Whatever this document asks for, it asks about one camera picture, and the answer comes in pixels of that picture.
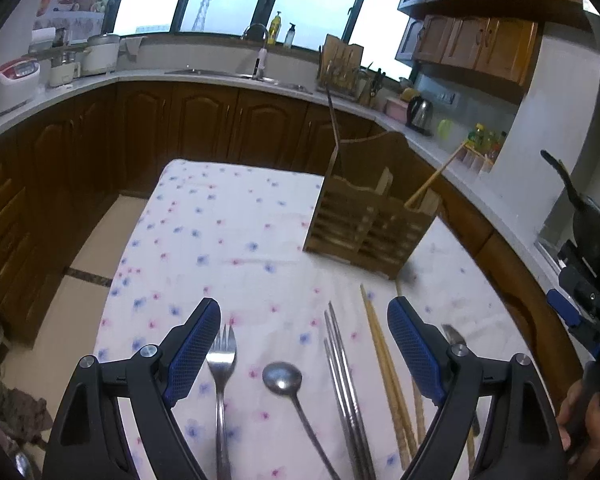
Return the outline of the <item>black knife block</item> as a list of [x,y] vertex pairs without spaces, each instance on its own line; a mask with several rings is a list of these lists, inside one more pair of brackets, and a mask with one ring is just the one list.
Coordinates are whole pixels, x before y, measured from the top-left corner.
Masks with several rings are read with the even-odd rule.
[[382,84],[384,83],[386,73],[378,68],[377,72],[373,76],[372,83],[370,84],[370,97],[374,98],[377,96],[378,91],[382,88]]

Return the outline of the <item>lower wooden cabinets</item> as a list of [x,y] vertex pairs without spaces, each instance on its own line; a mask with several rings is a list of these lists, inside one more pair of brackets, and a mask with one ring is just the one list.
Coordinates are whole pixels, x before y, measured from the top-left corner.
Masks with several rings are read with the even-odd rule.
[[62,271],[122,194],[147,197],[174,158],[321,176],[334,133],[366,148],[375,119],[263,91],[112,82],[0,133],[0,321],[33,344]]

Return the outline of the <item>floral white tablecloth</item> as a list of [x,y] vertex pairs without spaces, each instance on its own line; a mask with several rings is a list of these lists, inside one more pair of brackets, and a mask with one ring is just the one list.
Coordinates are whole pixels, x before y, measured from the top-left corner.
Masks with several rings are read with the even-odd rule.
[[270,363],[294,364],[298,397],[332,466],[352,477],[332,376],[324,314],[337,315],[378,478],[402,466],[360,285],[378,318],[396,296],[427,323],[451,324],[478,356],[507,360],[527,346],[474,260],[435,221],[397,281],[302,248],[322,181],[310,174],[174,160],[148,200],[119,197],[102,218],[115,250],[95,339],[101,361],[156,344],[201,299],[233,327],[236,367],[226,387],[228,449],[237,479],[329,476],[291,400],[262,380]]

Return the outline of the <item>clear soap dispenser bottle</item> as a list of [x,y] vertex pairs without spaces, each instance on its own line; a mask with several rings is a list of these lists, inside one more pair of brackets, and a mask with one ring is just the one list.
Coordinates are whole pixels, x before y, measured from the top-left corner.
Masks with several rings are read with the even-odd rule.
[[294,42],[294,35],[296,34],[296,25],[294,23],[290,24],[288,32],[286,33],[286,37],[283,43],[283,47],[290,49],[292,47],[292,43]]

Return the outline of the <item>white red rice cooker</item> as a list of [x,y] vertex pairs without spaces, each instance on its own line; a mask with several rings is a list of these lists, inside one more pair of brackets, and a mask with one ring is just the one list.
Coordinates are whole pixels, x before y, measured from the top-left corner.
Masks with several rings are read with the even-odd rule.
[[0,66],[0,115],[33,98],[40,73],[35,58],[16,58]]

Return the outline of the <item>steel spoon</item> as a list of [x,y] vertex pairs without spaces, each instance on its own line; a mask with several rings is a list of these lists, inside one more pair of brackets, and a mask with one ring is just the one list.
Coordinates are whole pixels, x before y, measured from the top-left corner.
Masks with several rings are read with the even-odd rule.
[[294,409],[296,410],[300,419],[301,425],[306,432],[306,435],[310,439],[315,451],[328,471],[329,477],[332,479],[339,479],[336,469],[332,466],[329,458],[327,457],[324,448],[321,446],[320,441],[317,439],[317,435],[314,432],[309,419],[306,417],[306,413],[303,411],[301,403],[299,401],[299,391],[302,386],[302,374],[298,367],[294,364],[276,361],[268,364],[262,370],[262,380],[265,387],[268,388],[276,396],[283,396],[291,400]]

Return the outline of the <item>green cup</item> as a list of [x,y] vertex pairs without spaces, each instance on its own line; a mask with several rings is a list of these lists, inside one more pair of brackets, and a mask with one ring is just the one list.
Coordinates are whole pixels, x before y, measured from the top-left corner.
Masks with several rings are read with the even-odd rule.
[[441,141],[444,141],[449,137],[452,127],[453,122],[451,119],[442,119],[442,121],[439,122],[437,134]]

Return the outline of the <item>wooden cabinets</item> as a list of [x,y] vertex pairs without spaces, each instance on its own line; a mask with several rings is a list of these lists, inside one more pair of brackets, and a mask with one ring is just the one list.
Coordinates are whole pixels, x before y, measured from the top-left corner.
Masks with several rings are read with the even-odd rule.
[[334,133],[366,148],[375,119],[263,91],[112,82],[0,133],[0,321],[33,344],[62,271],[122,194],[147,197],[174,158],[321,176]]
[[591,29],[583,0],[400,0],[398,9],[408,17],[398,61],[514,104],[548,26]]

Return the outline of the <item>spice jar rack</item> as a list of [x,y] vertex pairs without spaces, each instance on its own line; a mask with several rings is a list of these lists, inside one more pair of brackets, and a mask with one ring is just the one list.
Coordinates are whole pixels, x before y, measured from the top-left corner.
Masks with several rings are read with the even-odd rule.
[[457,158],[474,174],[488,174],[493,168],[492,160],[469,145],[464,145]]

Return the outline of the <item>black wok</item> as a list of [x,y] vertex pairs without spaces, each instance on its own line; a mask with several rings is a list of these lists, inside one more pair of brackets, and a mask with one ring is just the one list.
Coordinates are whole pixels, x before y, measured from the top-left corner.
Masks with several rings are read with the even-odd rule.
[[600,206],[591,197],[577,191],[561,160],[547,150],[540,151],[540,154],[564,182],[568,200],[574,209],[572,229],[577,248],[592,271],[600,276]]

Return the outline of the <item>wooden utensil holder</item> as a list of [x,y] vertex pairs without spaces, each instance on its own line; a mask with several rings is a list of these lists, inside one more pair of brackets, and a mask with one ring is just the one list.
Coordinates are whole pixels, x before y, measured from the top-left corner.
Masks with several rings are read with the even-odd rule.
[[442,206],[415,164],[416,154],[397,131],[340,141],[303,250],[396,278]]

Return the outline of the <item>green yellow bottle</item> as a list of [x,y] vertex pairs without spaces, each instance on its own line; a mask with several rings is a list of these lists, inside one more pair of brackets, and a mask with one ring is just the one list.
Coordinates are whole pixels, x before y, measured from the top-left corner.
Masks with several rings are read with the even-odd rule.
[[483,124],[475,125],[468,134],[468,144],[479,154],[495,162],[506,140],[505,131],[497,132],[487,129]]

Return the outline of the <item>upper wooden cabinets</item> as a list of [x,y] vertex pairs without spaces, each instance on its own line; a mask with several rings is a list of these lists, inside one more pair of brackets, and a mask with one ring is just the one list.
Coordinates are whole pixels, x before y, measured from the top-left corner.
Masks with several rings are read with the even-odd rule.
[[400,0],[398,9],[408,17],[398,61],[514,104],[548,26],[591,29],[583,0]]

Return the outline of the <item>steel electric kettle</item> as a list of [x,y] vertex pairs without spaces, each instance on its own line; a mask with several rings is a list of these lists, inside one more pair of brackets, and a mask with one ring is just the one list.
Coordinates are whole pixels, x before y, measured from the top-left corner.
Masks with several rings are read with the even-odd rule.
[[422,96],[414,96],[407,104],[406,124],[413,130],[431,136],[432,103]]

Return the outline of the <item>kitchen sink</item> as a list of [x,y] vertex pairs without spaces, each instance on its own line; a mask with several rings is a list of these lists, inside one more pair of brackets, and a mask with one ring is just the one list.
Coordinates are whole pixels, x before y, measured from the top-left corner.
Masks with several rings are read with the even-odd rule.
[[182,75],[182,76],[204,76],[204,77],[215,77],[215,78],[230,78],[230,79],[242,79],[259,81],[260,84],[268,84],[272,87],[285,88],[288,90],[296,90],[303,93],[311,94],[312,91],[302,86],[302,84],[290,84],[289,82],[283,82],[277,79],[268,78],[265,76],[253,76],[250,74],[236,74],[221,72],[220,70],[200,70],[199,68],[186,68],[186,70],[168,70],[167,75]]

